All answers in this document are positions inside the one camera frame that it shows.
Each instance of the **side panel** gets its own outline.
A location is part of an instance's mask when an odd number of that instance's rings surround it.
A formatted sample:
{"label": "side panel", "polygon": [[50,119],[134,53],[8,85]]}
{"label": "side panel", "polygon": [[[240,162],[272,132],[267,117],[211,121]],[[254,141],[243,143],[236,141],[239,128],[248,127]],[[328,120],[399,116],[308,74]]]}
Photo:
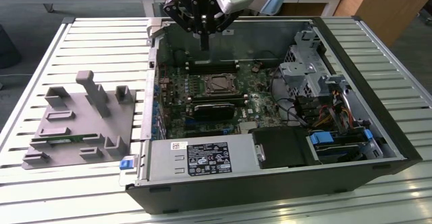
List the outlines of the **side panel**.
{"label": "side panel", "polygon": [[258,177],[127,188],[150,214],[208,209],[352,191],[407,162],[350,166]]}

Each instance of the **metal bracket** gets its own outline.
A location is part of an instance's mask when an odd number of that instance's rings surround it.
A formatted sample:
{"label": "metal bracket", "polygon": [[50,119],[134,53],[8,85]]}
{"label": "metal bracket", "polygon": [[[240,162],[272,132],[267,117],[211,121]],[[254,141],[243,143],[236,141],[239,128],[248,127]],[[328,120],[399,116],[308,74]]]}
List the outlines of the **metal bracket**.
{"label": "metal bracket", "polygon": [[163,19],[162,18],[151,18],[147,23],[147,34],[148,38],[156,38],[164,33],[163,30]]}

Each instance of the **motherboard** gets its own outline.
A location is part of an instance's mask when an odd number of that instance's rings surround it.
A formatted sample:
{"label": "motherboard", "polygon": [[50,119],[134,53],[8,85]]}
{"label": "motherboard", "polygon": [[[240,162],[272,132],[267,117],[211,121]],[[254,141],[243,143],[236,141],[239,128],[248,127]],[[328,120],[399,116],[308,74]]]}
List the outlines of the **motherboard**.
{"label": "motherboard", "polygon": [[162,67],[168,139],[235,135],[284,124],[268,89],[272,69],[258,61],[224,66],[200,72],[194,65]]}

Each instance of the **warning label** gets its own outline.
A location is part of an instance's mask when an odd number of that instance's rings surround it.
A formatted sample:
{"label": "warning label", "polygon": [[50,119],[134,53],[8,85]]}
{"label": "warning label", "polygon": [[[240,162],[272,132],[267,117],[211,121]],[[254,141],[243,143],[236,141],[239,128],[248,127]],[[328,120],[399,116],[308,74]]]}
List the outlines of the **warning label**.
{"label": "warning label", "polygon": [[188,145],[188,173],[202,176],[232,172],[228,143]]}

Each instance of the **black plastic cover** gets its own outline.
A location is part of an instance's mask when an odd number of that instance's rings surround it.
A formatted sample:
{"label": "black plastic cover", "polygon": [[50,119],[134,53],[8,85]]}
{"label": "black plastic cover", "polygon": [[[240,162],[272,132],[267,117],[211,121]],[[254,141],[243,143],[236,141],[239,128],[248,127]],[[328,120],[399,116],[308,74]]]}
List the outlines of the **black plastic cover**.
{"label": "black plastic cover", "polygon": [[318,165],[307,141],[308,132],[299,126],[262,127],[250,130],[255,145],[262,146],[266,159],[260,168]]}

